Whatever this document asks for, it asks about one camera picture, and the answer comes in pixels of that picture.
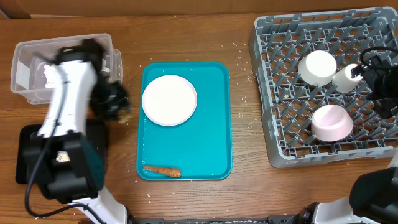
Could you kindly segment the white paper cup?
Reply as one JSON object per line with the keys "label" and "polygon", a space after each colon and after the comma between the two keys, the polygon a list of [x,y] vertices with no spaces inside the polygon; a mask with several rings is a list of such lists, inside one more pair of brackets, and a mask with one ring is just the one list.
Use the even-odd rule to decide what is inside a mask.
{"label": "white paper cup", "polygon": [[357,64],[349,64],[345,68],[337,72],[333,79],[332,84],[336,85],[336,91],[340,93],[349,93],[356,88],[358,83],[363,79],[361,75],[352,77],[352,70],[357,67]]}

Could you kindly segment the large white pink-rimmed plate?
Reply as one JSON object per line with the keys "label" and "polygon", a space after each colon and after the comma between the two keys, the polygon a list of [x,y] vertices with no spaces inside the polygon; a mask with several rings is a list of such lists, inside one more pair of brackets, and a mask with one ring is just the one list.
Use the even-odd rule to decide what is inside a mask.
{"label": "large white pink-rimmed plate", "polygon": [[163,75],[152,80],[141,98],[145,115],[161,126],[177,126],[186,122],[195,112],[197,103],[194,86],[178,75]]}

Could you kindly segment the white tissue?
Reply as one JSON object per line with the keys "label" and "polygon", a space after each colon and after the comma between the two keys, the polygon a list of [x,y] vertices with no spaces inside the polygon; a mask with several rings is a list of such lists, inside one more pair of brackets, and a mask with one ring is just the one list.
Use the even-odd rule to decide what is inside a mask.
{"label": "white tissue", "polygon": [[55,88],[60,83],[60,76],[54,65],[44,65],[44,75],[46,88]]}

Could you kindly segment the pale green bowl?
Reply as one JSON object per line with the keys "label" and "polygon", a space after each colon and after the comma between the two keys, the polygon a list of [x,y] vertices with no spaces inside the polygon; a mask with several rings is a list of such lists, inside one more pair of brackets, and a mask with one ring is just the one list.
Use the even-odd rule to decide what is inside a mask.
{"label": "pale green bowl", "polygon": [[324,86],[332,81],[336,68],[336,60],[332,54],[316,50],[301,59],[298,72],[301,79],[309,85]]}

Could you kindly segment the small pink bowl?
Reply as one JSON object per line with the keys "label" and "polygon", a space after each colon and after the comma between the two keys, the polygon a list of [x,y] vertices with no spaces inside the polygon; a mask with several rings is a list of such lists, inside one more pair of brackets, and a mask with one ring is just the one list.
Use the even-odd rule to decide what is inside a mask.
{"label": "small pink bowl", "polygon": [[312,114],[311,130],[318,140],[339,141],[353,130],[353,120],[342,106],[325,105]]}

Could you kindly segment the orange carrot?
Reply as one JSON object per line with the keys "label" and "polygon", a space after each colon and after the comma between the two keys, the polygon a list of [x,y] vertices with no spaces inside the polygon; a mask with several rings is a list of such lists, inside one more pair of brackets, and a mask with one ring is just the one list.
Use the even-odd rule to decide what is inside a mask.
{"label": "orange carrot", "polygon": [[182,176],[182,172],[179,169],[171,167],[143,166],[143,169],[167,177],[180,178]]}

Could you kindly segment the brown granola bar piece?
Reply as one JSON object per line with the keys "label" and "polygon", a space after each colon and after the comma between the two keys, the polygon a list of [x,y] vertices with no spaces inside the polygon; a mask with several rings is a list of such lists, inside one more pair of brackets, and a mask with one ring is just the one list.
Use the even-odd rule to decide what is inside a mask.
{"label": "brown granola bar piece", "polygon": [[130,119],[130,116],[129,116],[129,115],[125,115],[125,116],[122,116],[122,117],[120,118],[119,122],[120,122],[120,123],[126,123],[126,122],[129,121],[129,119]]}

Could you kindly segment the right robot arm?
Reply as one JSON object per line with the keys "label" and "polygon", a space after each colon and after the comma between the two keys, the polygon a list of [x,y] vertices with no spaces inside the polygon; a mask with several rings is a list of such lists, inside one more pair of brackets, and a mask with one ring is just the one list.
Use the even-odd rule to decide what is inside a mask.
{"label": "right robot arm", "polygon": [[[397,66],[375,55],[353,69],[371,89],[366,98],[383,119],[397,114]],[[387,169],[364,174],[348,197],[329,203],[315,202],[287,223],[397,223],[397,155]]]}

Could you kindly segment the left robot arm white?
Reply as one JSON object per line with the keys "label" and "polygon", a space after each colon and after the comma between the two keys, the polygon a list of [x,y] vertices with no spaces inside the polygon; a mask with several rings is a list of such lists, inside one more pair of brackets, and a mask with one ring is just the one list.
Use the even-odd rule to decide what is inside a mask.
{"label": "left robot arm white", "polygon": [[27,165],[24,206],[45,218],[71,208],[93,223],[133,223],[129,209],[105,186],[106,162],[86,136],[86,113],[122,121],[128,93],[103,76],[104,48],[95,39],[59,49],[53,59],[57,82],[46,119],[22,151]]}

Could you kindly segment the clear plastic waste bin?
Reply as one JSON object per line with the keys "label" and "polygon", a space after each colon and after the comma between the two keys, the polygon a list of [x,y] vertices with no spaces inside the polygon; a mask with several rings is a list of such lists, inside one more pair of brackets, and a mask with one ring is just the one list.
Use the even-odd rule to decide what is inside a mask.
{"label": "clear plastic waste bin", "polygon": [[75,35],[52,39],[20,42],[16,45],[11,68],[11,91],[26,98],[32,105],[49,103],[53,88],[46,88],[44,65],[50,65],[36,56],[54,58],[62,47],[81,44],[84,39],[95,39],[104,50],[102,72],[110,83],[123,80],[121,53],[113,47],[109,34]]}

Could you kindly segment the grey dishwasher rack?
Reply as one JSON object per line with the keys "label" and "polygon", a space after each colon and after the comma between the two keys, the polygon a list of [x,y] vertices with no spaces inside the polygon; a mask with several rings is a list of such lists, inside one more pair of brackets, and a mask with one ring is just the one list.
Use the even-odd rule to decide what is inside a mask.
{"label": "grey dishwasher rack", "polygon": [[[348,159],[392,157],[397,150],[397,118],[381,119],[366,99],[361,81],[340,93],[336,86],[310,86],[298,71],[309,53],[332,54],[337,69],[361,61],[369,47],[397,47],[397,12],[391,7],[262,16],[249,38],[253,72],[262,103],[269,162],[276,168],[313,166]],[[314,111],[343,107],[353,120],[350,134],[323,142],[312,133]]]}

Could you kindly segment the white rice pile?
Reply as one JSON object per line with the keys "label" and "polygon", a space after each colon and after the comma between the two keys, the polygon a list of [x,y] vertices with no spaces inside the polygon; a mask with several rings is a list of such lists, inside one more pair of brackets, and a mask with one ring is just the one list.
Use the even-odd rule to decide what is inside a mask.
{"label": "white rice pile", "polygon": [[58,151],[55,160],[59,163],[70,162],[70,156],[67,151]]}

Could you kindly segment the black tray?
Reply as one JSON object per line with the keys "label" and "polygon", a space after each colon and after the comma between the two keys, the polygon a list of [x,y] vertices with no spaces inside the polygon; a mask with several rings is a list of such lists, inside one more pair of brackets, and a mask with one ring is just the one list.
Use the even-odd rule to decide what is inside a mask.
{"label": "black tray", "polygon": [[[27,183],[27,165],[22,155],[25,145],[33,138],[37,137],[37,132],[42,124],[30,124],[24,126],[19,135],[19,148],[16,162],[15,180],[18,184]],[[105,170],[107,170],[107,152],[109,145],[109,133],[106,123],[100,119],[86,120],[86,136],[91,141],[96,152],[104,162]]]}

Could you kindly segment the teal plastic tray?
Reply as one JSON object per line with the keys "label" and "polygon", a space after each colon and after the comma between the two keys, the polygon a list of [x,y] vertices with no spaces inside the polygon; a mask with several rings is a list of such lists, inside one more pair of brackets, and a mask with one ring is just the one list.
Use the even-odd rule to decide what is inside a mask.
{"label": "teal plastic tray", "polygon": [[136,170],[149,181],[171,181],[144,166],[171,167],[180,180],[221,180],[232,171],[231,100],[228,69],[219,62],[157,62],[143,70],[142,89],[163,75],[186,78],[198,104],[178,126],[155,124],[139,111]]}

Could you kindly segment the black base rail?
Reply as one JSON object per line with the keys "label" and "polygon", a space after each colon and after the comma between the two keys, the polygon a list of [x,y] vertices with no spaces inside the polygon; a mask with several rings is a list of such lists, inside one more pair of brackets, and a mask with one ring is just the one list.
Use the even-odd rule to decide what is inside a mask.
{"label": "black base rail", "polygon": [[266,218],[211,218],[165,220],[163,218],[135,218],[133,224],[298,224],[310,223],[302,215],[271,215]]}

